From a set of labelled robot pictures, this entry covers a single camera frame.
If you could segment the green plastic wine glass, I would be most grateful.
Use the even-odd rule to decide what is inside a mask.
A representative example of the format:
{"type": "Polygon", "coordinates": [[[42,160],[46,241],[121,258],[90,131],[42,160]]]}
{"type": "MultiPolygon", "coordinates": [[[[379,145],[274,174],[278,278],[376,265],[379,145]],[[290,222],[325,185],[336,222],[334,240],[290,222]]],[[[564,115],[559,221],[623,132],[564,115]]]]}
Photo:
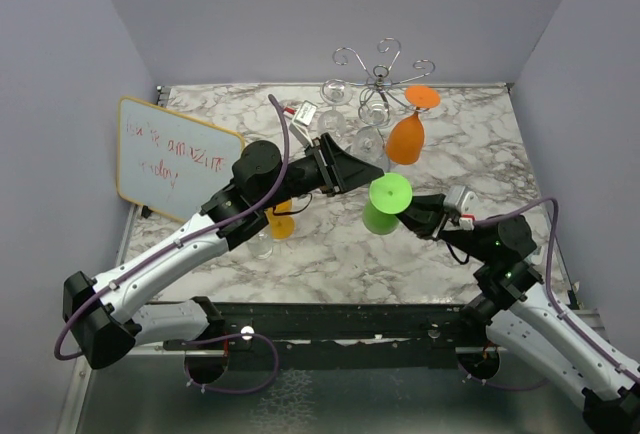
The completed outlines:
{"type": "Polygon", "coordinates": [[[362,213],[363,224],[373,234],[387,235],[397,228],[396,215],[411,204],[413,191],[404,176],[388,172],[370,184],[368,195],[362,213]]]}

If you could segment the orange plastic wine glass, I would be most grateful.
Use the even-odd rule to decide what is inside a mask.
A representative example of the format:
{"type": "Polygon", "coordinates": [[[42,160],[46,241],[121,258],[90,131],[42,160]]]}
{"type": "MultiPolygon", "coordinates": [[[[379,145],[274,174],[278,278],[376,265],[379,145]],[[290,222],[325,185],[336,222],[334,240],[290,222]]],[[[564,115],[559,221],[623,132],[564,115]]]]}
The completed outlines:
{"type": "Polygon", "coordinates": [[[440,104],[438,92],[424,85],[408,87],[405,98],[413,108],[413,113],[394,127],[386,145],[387,157],[399,165],[411,165],[418,161],[425,142],[420,113],[440,104]]]}

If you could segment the yellow plastic wine glass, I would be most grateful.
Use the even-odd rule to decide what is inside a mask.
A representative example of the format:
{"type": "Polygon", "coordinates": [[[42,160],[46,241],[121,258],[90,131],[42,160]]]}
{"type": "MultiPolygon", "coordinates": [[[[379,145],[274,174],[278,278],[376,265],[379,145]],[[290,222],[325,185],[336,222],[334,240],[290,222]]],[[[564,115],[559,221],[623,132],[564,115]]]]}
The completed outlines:
{"type": "Polygon", "coordinates": [[[291,214],[292,207],[292,200],[287,200],[265,211],[274,239],[284,240],[293,234],[295,220],[291,214]]]}

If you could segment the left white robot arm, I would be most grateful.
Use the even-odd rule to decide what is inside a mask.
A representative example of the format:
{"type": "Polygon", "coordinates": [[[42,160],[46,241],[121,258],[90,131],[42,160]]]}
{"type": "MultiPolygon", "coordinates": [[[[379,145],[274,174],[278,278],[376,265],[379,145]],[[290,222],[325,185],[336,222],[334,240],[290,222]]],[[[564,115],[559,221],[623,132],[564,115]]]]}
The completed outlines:
{"type": "Polygon", "coordinates": [[[207,261],[239,247],[267,225],[266,210],[314,190],[332,197],[383,176],[381,168],[346,153],[328,134],[314,139],[302,158],[266,140],[245,147],[232,179],[171,236],[132,261],[89,277],[81,271],[63,284],[64,334],[94,369],[122,359],[153,334],[139,310],[152,297],[207,261]]]}

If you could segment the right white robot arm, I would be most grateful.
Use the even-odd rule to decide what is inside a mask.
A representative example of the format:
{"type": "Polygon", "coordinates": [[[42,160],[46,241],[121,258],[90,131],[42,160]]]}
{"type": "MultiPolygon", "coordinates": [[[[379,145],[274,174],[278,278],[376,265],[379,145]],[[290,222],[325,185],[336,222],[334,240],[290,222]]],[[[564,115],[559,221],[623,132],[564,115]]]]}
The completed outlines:
{"type": "Polygon", "coordinates": [[[477,220],[443,195],[416,196],[397,219],[420,239],[481,262],[480,293],[461,310],[469,344],[488,339],[542,374],[582,411],[594,433],[639,430],[639,364],[612,346],[551,289],[530,257],[537,248],[525,209],[477,220]]]}

